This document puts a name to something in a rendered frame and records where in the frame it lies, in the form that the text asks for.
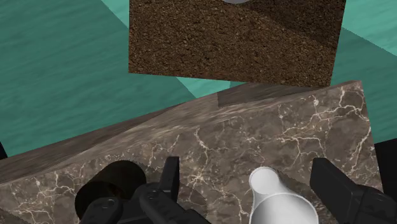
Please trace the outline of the brown speckled robot stand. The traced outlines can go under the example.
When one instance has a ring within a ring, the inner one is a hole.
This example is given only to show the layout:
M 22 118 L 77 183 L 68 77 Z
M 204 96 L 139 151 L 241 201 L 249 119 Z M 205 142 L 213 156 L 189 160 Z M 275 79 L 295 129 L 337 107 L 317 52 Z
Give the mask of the brown speckled robot stand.
M 327 87 L 346 0 L 130 0 L 129 71 Z

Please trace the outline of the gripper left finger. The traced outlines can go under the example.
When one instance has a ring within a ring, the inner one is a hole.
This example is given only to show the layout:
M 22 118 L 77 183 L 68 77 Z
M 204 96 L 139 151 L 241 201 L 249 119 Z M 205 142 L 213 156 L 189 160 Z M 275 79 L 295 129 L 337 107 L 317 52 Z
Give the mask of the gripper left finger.
M 158 182 L 139 186 L 130 199 L 101 197 L 87 207 L 80 224 L 211 224 L 178 203 L 179 157 L 167 157 Z

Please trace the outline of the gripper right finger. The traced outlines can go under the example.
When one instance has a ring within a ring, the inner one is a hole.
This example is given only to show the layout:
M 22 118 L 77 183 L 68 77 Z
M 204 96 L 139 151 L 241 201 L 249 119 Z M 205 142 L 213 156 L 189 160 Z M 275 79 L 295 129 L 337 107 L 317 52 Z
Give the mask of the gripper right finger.
M 356 184 L 327 158 L 314 158 L 310 187 L 339 224 L 397 224 L 397 202 Z

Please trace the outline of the white cup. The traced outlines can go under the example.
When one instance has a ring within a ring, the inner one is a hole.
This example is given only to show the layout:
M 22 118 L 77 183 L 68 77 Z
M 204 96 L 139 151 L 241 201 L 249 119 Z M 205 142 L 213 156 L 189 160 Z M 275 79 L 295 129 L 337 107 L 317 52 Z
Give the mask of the white cup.
M 249 185 L 253 193 L 249 224 L 319 224 L 314 206 L 290 190 L 275 169 L 256 168 Z

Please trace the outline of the dark brown cup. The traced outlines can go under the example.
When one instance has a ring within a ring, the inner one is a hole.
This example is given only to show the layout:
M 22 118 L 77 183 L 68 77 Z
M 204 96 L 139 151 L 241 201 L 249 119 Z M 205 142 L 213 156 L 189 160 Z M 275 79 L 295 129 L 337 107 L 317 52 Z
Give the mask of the dark brown cup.
M 143 184 L 146 175 L 137 164 L 128 160 L 112 162 L 78 190 L 74 201 L 76 214 L 82 219 L 90 203 L 101 197 L 130 199 Z

